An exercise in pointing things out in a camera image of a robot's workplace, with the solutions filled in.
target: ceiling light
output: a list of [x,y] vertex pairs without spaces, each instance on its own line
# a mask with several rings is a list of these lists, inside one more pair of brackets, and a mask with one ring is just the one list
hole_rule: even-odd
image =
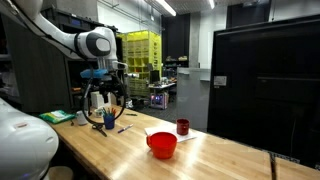
[[176,12],[172,9],[172,7],[165,2],[164,0],[157,0],[157,2],[164,7],[170,14],[172,14],[172,16],[176,16]]
[[210,6],[211,6],[211,9],[213,9],[213,8],[214,8],[214,2],[213,2],[213,0],[209,0],[209,3],[210,3]]

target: wooden table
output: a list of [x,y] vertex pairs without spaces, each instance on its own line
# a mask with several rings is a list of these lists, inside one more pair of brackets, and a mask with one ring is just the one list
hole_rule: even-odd
[[300,164],[296,164],[284,159],[276,158],[275,160],[276,179],[281,180],[311,180],[320,179],[320,171],[311,169]]
[[[272,179],[268,153],[195,130],[197,138],[178,143],[171,159],[156,159],[146,144],[144,128],[169,122],[131,110],[124,113],[138,116],[122,115],[113,130],[104,130],[108,137],[90,124],[65,122],[52,127],[102,179]],[[134,126],[117,133],[129,124]]]

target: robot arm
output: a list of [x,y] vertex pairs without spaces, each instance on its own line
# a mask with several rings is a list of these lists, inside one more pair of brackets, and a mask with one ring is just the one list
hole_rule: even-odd
[[[101,69],[107,67],[107,60],[111,62],[108,67],[116,69],[112,30],[97,27],[79,34],[64,33],[41,15],[41,8],[42,0],[0,0],[0,13],[53,44],[66,56],[102,59],[98,61]],[[0,98],[0,144],[2,178],[39,179],[57,151],[58,136],[47,123],[14,109]]]
[[64,33],[41,15],[42,2],[42,0],[1,0],[0,10],[1,13],[56,46],[70,58],[105,57],[117,60],[116,42],[111,29],[97,27],[79,34]]

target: white paper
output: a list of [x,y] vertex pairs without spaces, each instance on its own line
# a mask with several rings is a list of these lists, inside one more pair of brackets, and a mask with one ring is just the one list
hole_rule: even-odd
[[57,118],[63,118],[64,115],[61,114],[59,111],[52,111],[51,114],[53,114]]
[[149,127],[144,128],[147,135],[151,135],[157,132],[169,132],[173,135],[175,135],[178,139],[178,142],[186,141],[189,139],[196,138],[196,134],[192,132],[192,130],[189,129],[189,133],[187,135],[181,136],[177,134],[177,125],[168,125],[168,126],[158,126],[158,127]]

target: red cup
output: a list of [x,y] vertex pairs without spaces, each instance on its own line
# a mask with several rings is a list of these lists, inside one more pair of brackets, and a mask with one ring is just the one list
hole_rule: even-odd
[[147,144],[153,156],[158,159],[168,159],[173,156],[177,145],[177,137],[168,132],[157,132],[147,136]]
[[187,135],[189,133],[189,120],[177,119],[177,133],[179,135]]

